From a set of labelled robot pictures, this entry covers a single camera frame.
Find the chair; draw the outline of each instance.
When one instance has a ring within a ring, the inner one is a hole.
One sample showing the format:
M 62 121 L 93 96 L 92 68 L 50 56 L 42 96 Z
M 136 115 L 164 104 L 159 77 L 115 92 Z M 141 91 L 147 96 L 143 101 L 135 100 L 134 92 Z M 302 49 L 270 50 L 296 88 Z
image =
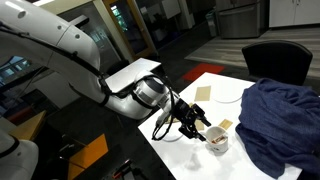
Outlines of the chair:
M 304 46 L 282 40 L 254 43 L 242 48 L 242 53 L 250 80 L 270 78 L 294 85 L 303 85 L 313 57 Z

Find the blue cloth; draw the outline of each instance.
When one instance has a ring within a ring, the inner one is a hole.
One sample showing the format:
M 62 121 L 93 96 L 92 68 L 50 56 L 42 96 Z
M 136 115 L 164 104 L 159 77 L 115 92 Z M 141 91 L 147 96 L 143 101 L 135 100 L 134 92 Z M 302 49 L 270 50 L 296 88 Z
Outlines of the blue cloth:
M 236 132 L 252 162 L 273 178 L 285 163 L 320 174 L 320 98 L 307 87 L 261 79 L 242 96 Z

